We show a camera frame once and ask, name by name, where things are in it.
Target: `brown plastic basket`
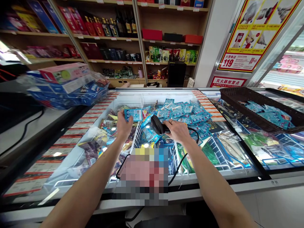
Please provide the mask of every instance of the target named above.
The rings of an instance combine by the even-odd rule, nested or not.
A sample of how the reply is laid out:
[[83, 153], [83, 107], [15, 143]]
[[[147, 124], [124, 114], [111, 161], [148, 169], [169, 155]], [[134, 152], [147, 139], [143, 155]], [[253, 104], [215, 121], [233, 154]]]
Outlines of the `brown plastic basket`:
[[[279, 103], [271, 98], [261, 95], [246, 87], [235, 87], [235, 88], [223, 88], [220, 89], [221, 98], [232, 105], [235, 109], [247, 116], [252, 122], [258, 125], [261, 129], [269, 133], [287, 133], [293, 134], [300, 131], [304, 131], [304, 113], [294, 110], [282, 103]], [[291, 116], [291, 122], [295, 125], [294, 128], [284, 130], [263, 117], [259, 116], [255, 112], [246, 108], [243, 104], [238, 101], [254, 101], [259, 105], [269, 105], [276, 107], [288, 115]]]

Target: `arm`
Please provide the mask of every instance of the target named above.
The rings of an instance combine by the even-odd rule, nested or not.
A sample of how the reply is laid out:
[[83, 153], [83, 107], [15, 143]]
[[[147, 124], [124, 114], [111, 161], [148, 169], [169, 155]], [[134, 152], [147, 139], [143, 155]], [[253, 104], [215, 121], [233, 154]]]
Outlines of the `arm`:
[[213, 166], [184, 123], [172, 121], [164, 124], [170, 129], [170, 138], [181, 143], [192, 161], [200, 192], [212, 211], [219, 227], [254, 227], [250, 214], [220, 172]]
[[117, 138], [56, 204], [40, 228], [85, 227], [96, 209], [102, 192], [118, 160], [121, 149], [133, 125], [133, 117], [126, 122], [118, 113]]

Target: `poster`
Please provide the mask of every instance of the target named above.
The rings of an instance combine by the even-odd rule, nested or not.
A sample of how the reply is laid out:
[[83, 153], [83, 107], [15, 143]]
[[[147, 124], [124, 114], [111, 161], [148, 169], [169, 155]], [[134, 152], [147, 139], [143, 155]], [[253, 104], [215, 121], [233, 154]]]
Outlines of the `poster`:
[[246, 82], [246, 79], [226, 78], [214, 76], [210, 87], [241, 87]]
[[246, 0], [218, 70], [252, 73], [301, 0]]

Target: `barcode scanner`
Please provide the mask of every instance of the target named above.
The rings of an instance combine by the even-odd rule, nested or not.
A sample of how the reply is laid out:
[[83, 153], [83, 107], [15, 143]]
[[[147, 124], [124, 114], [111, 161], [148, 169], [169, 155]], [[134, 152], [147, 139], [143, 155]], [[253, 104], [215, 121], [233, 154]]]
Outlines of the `barcode scanner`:
[[[159, 118], [156, 115], [153, 115], [151, 117], [151, 128], [158, 135], [163, 135], [165, 133], [171, 133], [170, 129], [165, 124], [161, 123], [161, 121], [159, 120]], [[199, 142], [199, 134], [197, 133], [197, 131], [193, 128], [190, 128], [190, 127], [188, 127], [188, 129], [194, 131], [197, 134], [196, 143], [198, 143]]]

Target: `hand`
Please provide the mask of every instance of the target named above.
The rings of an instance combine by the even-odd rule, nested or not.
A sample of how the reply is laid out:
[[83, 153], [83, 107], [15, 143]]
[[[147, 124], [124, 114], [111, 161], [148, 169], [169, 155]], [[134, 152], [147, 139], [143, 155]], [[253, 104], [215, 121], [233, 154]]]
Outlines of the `hand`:
[[185, 123], [178, 122], [175, 120], [169, 120], [163, 122], [171, 131], [171, 133], [166, 133], [171, 139], [175, 140], [176, 142], [184, 145], [186, 142], [191, 142], [193, 139], [189, 134], [188, 127]]
[[129, 122], [127, 122], [124, 118], [124, 111], [121, 110], [117, 114], [117, 138], [121, 138], [122, 140], [127, 140], [133, 126], [133, 116], [130, 116]]

